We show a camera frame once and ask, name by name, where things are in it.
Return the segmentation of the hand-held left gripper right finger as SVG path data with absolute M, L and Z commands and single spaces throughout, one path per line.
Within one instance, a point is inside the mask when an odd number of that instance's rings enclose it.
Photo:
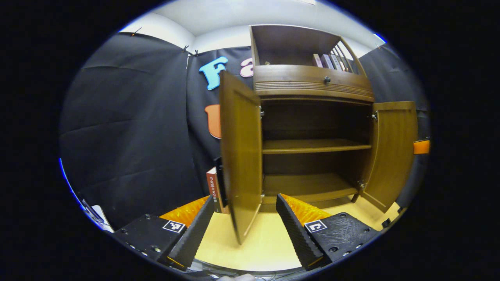
M 307 271 L 339 263 L 380 234 L 347 212 L 331 215 L 282 193 L 277 194 L 275 208 Z

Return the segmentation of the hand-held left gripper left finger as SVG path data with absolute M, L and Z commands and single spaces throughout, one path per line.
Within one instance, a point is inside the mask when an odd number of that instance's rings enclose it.
M 187 270 L 213 214 L 213 196 L 205 196 L 162 216 L 144 214 L 115 231 L 114 239 L 154 263 Z

